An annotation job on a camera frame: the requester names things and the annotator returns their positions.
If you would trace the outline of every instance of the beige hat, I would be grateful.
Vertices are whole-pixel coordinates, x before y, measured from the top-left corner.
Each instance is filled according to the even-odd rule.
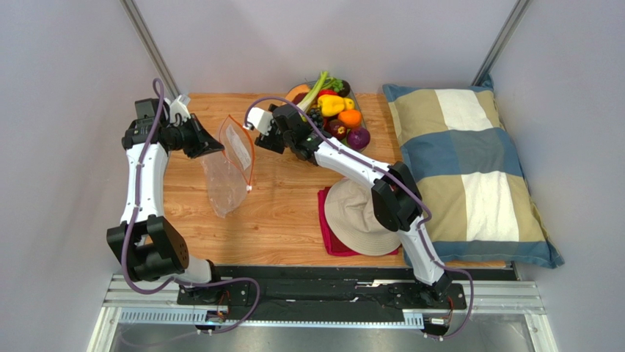
[[[352,180],[341,180],[330,188],[325,211],[332,232],[355,252],[385,255],[401,244],[399,237],[376,219],[371,190]]]

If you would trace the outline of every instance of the red cloth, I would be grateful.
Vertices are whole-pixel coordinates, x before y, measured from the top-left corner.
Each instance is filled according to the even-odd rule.
[[[332,232],[330,226],[328,225],[328,221],[326,220],[326,197],[328,196],[328,192],[330,191],[330,187],[326,187],[320,190],[317,193],[317,199],[319,200],[319,224],[321,226],[321,234],[324,237],[324,246],[326,247],[326,252],[330,255],[336,255],[338,257],[350,257],[352,255],[361,255],[358,252],[354,252],[349,249],[343,242],[341,242],[338,237]],[[390,252],[387,255],[397,255],[399,254],[399,250],[396,249]]]

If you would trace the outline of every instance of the ziplock bag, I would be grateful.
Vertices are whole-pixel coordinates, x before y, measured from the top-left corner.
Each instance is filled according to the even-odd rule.
[[[206,189],[217,216],[238,208],[252,190],[254,144],[247,130],[230,115],[222,122],[217,140],[224,150],[201,157]]]

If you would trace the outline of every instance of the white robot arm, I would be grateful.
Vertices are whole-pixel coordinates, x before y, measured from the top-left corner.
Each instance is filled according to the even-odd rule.
[[[247,116],[247,122],[251,124],[252,129],[260,132],[256,140],[257,146],[277,153],[282,153],[285,147],[289,147],[298,158],[339,172],[361,186],[370,188],[376,218],[380,224],[388,230],[395,231],[399,236],[403,250],[412,263],[415,279],[434,287],[434,291],[438,294],[446,290],[451,280],[445,271],[435,264],[435,261],[440,263],[440,259],[434,251],[425,227],[421,224],[424,242],[432,255],[428,254],[417,229],[417,225],[423,219],[422,210],[398,185],[374,169],[394,173],[420,197],[406,165],[401,162],[389,165],[373,160],[344,147],[336,138],[330,136],[326,136],[327,141],[324,141],[317,134],[311,133],[308,123],[303,121],[300,114],[289,105],[274,106],[271,112],[253,108]],[[345,148],[350,155],[341,153],[330,143]]]
[[[200,284],[213,280],[212,263],[190,255],[180,233],[164,217],[163,179],[169,154],[173,150],[183,150],[188,157],[196,158],[224,149],[189,113],[188,101],[185,95],[173,102],[166,100],[160,117],[156,117],[158,99],[135,102],[137,119],[122,138],[130,170],[128,196],[120,225],[108,229],[106,240],[121,263],[124,237],[133,212],[139,208],[127,255],[128,275],[132,281],[154,281],[169,276]],[[148,141],[155,119],[158,119],[157,130],[153,140]],[[146,143],[149,145],[137,178],[136,167]],[[146,244],[148,236],[152,243]]]

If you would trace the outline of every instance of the fruit basket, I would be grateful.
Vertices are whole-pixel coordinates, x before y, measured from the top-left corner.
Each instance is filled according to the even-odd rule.
[[[312,81],[295,86],[289,91],[286,98],[300,104],[305,97],[308,97],[307,102],[310,105],[305,110],[317,127],[323,128],[344,145],[362,152],[370,142],[370,134],[356,100],[356,95],[351,90],[349,83],[338,78],[325,78],[322,86],[327,88],[317,89],[319,91],[318,96],[311,99],[308,94],[315,89],[317,83],[317,81]],[[336,115],[328,116],[334,112],[337,112]]]

